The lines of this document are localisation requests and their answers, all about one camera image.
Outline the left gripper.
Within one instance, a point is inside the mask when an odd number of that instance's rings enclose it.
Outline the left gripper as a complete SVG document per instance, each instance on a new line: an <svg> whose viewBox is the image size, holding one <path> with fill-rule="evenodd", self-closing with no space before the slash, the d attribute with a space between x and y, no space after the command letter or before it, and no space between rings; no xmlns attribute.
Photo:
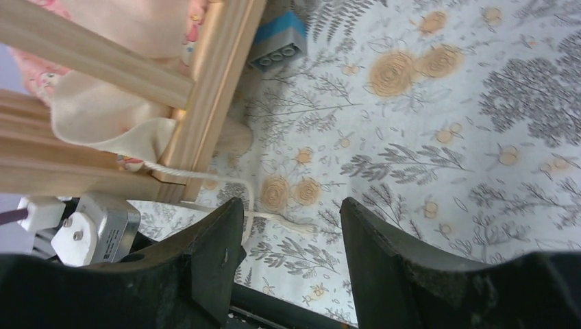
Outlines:
<svg viewBox="0 0 581 329"><path fill-rule="evenodd" d="M128 201L103 193L83 195L70 215L64 201L50 196L22 197L17 209L27 212L18 224L28 232L56 229L50 246L70 267L119 262L130 253L141 220Z"/></svg>

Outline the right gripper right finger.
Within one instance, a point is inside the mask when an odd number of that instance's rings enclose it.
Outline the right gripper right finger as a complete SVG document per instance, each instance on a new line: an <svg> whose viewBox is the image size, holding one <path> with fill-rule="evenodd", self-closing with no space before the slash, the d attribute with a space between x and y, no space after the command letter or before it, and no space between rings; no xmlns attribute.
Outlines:
<svg viewBox="0 0 581 329"><path fill-rule="evenodd" d="M360 328L579 328L580 253L469 260L381 220L355 199L340 209Z"/></svg>

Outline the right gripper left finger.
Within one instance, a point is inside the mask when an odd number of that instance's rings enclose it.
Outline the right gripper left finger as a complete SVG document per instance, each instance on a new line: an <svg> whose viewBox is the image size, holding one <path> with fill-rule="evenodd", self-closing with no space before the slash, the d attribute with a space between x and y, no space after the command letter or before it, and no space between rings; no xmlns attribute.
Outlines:
<svg viewBox="0 0 581 329"><path fill-rule="evenodd" d="M243 201L117 263L1 257L2 328L224 328L243 259Z"/></svg>

